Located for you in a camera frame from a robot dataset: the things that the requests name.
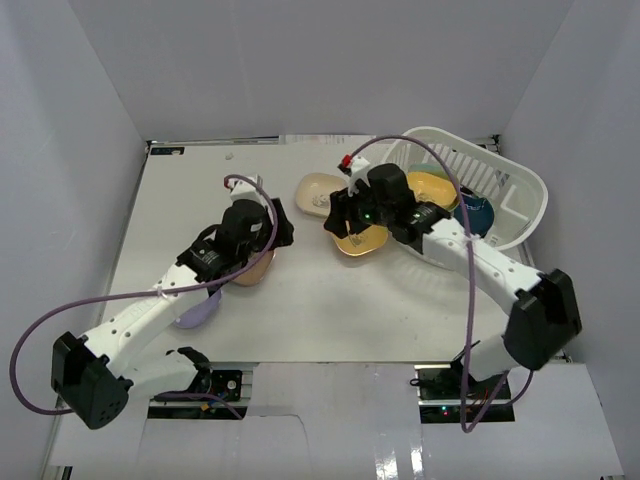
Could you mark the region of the yellow square dish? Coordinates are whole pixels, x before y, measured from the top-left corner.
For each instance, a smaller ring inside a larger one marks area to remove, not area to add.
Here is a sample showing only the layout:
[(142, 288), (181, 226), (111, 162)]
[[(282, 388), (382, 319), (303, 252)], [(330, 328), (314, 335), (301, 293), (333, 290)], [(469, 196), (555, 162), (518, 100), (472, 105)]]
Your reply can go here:
[(457, 205), (457, 193), (449, 180), (417, 171), (407, 174), (407, 182), (417, 201), (432, 202), (447, 210)]
[(348, 257), (361, 257), (381, 249), (389, 238), (389, 232), (381, 226), (370, 226), (359, 234), (339, 238), (329, 232), (336, 248)]

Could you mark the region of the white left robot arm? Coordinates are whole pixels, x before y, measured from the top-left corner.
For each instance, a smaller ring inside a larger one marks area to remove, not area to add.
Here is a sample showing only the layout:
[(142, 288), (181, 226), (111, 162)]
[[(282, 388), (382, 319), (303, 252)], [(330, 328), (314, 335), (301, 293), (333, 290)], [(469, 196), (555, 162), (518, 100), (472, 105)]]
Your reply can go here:
[(66, 332), (55, 340), (54, 392), (91, 430), (112, 422), (130, 398), (237, 400), (238, 389), (213, 388), (217, 371), (192, 347), (171, 349), (152, 361), (141, 353), (176, 321), (207, 319), (221, 288), (253, 266), (261, 252), (291, 245), (293, 232), (279, 199), (234, 200), (221, 222), (202, 231), (152, 289), (81, 336)]

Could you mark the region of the cream square panda dish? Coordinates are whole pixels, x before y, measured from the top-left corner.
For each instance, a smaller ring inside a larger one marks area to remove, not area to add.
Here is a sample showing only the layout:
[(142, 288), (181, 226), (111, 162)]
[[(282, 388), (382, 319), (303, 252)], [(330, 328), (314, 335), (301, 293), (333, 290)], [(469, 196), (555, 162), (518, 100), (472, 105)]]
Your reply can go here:
[(310, 173), (300, 180), (295, 203), (305, 214), (327, 218), (330, 213), (330, 195), (346, 186), (346, 182), (338, 176)]

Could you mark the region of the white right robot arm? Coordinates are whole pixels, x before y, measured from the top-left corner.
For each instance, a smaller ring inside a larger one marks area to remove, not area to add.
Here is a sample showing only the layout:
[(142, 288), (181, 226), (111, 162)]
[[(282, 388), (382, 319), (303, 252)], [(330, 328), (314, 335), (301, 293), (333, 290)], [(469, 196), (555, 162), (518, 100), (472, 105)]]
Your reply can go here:
[(331, 193), (325, 230), (343, 239), (380, 226), (421, 258), (467, 279), (472, 293), (484, 292), (507, 314), (503, 332), (467, 339), (452, 360), (451, 384), (459, 396), (477, 397), (488, 379), (513, 368), (540, 370), (581, 332), (568, 274), (523, 265), (466, 232), (446, 209), (417, 200), (395, 164), (373, 166), (356, 157), (345, 158), (339, 169), (348, 184)]

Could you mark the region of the teal rectangular divided plate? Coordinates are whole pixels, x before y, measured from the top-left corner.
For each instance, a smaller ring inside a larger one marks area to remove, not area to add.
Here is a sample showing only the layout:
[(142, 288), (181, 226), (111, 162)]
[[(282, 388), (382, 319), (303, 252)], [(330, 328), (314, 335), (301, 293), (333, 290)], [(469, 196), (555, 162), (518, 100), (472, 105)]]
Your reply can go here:
[(434, 175), (436, 177), (439, 177), (445, 180), (450, 180), (449, 175), (439, 164), (429, 164), (429, 163), (413, 164), (409, 167), (408, 171), (428, 173), (430, 175)]

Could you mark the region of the green square panda dish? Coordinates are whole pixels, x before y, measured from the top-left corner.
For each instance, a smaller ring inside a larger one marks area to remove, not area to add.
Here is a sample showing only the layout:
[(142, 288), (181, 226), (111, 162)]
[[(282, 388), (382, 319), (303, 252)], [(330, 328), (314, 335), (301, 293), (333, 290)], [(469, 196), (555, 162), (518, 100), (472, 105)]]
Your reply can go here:
[(447, 181), (436, 184), (433, 190), (433, 199), (437, 205), (448, 211), (453, 211), (459, 204), (454, 185)]

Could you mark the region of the dark blue leaf plate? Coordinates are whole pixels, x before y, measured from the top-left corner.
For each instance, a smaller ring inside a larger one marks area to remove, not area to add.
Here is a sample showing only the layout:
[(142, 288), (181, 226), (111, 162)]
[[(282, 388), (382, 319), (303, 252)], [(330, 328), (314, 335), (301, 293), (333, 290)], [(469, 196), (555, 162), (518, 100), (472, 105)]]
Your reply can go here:
[(493, 206), (487, 198), (476, 195), (465, 186), (461, 187), (461, 193), (464, 198), (471, 233), (485, 238), (494, 224), (495, 212)]

